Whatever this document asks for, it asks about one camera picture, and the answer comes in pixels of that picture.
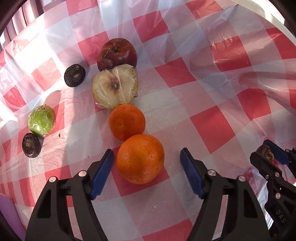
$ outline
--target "orange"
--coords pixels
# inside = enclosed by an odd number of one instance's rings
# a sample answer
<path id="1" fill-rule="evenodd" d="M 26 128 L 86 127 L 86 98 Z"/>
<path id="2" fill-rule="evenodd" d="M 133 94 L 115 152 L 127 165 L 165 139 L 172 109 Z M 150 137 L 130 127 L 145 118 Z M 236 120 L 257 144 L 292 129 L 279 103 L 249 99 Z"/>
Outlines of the orange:
<path id="1" fill-rule="evenodd" d="M 165 160 L 163 146 L 155 137 L 145 134 L 127 139 L 120 147 L 116 165 L 129 182 L 145 184 L 160 172 Z"/>
<path id="2" fill-rule="evenodd" d="M 110 130 L 120 141 L 142 134 L 145 130 L 145 125 L 144 114 L 131 104 L 117 106 L 109 117 Z"/>

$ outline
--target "red apple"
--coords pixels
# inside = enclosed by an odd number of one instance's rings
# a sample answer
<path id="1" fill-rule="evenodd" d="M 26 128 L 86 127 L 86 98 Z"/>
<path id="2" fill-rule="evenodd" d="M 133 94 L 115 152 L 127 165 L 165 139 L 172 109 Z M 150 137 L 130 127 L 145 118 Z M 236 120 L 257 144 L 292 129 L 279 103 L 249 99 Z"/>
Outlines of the red apple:
<path id="1" fill-rule="evenodd" d="M 102 47 L 98 58 L 99 71 L 113 68 L 121 64 L 137 66 L 137 52 L 126 39 L 111 39 Z"/>

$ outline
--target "blue gripper pad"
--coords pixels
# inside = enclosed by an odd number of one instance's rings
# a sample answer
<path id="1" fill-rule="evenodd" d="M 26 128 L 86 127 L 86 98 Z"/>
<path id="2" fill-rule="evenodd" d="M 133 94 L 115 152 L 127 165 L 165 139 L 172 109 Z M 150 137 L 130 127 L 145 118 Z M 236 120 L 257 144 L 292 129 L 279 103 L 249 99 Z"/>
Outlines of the blue gripper pad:
<path id="1" fill-rule="evenodd" d="M 115 161 L 114 152 L 110 151 L 104 160 L 101 160 L 97 173 L 92 180 L 92 190 L 90 193 L 91 200 L 94 200 L 97 196 L 101 195 L 102 190 L 106 184 L 107 178 Z"/>
<path id="2" fill-rule="evenodd" d="M 270 140 L 265 140 L 263 142 L 263 144 L 267 145 L 270 147 L 271 152 L 274 155 L 274 158 L 282 165 L 289 165 L 290 161 L 289 161 L 289 156 L 288 154 L 281 149 L 280 147 L 278 147 L 276 144 L 274 144 L 272 141 Z"/>
<path id="3" fill-rule="evenodd" d="M 181 150 L 180 153 L 180 161 L 190 183 L 192 191 L 196 195 L 198 195 L 199 198 L 203 198 L 205 192 L 202 187 L 202 178 L 184 148 Z"/>

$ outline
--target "dried fruit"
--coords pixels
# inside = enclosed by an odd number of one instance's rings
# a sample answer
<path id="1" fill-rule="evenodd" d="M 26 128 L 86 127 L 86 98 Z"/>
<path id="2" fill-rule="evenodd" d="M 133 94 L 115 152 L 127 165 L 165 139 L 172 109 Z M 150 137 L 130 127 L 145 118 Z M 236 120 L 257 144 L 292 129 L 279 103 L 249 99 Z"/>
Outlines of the dried fruit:
<path id="1" fill-rule="evenodd" d="M 142 134 L 145 130 L 145 124 L 144 114 L 131 104 L 117 106 L 109 117 L 110 130 L 120 141 Z"/>
<path id="2" fill-rule="evenodd" d="M 29 115 L 28 126 L 34 134 L 45 137 L 54 126 L 54 110 L 45 104 L 36 107 Z"/>
<path id="3" fill-rule="evenodd" d="M 82 83 L 86 75 L 85 69 L 80 64 L 73 64 L 68 67 L 64 74 L 66 85 L 76 87 Z"/>
<path id="4" fill-rule="evenodd" d="M 102 47 L 97 64 L 99 71 L 113 68 L 121 64 L 137 66 L 137 52 L 126 39 L 111 39 Z"/>
<path id="5" fill-rule="evenodd" d="M 27 133 L 22 140 L 22 150 L 27 157 L 37 157 L 41 151 L 38 137 L 33 133 Z"/>
<path id="6" fill-rule="evenodd" d="M 105 108 L 130 104 L 138 94 L 136 69 L 128 64 L 105 69 L 94 77 L 92 91 L 96 102 Z"/>
<path id="7" fill-rule="evenodd" d="M 271 149 L 268 145 L 263 144 L 263 145 L 259 146 L 258 149 L 256 150 L 256 152 L 258 154 L 260 154 L 261 156 L 263 156 L 268 161 L 272 161 L 274 159 L 274 155 L 271 152 Z"/>
<path id="8" fill-rule="evenodd" d="M 155 137 L 145 134 L 127 139 L 119 148 L 116 165 L 127 181 L 145 184 L 152 181 L 163 168 L 165 153 Z"/>

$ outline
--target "wrapped green apple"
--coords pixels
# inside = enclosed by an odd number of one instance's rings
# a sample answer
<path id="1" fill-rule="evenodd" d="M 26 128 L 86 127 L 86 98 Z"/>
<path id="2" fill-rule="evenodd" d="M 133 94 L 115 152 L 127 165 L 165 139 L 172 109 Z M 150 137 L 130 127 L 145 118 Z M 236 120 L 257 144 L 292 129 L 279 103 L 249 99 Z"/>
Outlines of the wrapped green apple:
<path id="1" fill-rule="evenodd" d="M 99 72 L 93 79 L 92 91 L 96 102 L 105 108 L 132 103 L 138 95 L 135 67 L 122 64 Z"/>
<path id="2" fill-rule="evenodd" d="M 45 104 L 36 107 L 29 115 L 28 125 L 34 134 L 45 137 L 54 126 L 54 110 Z"/>

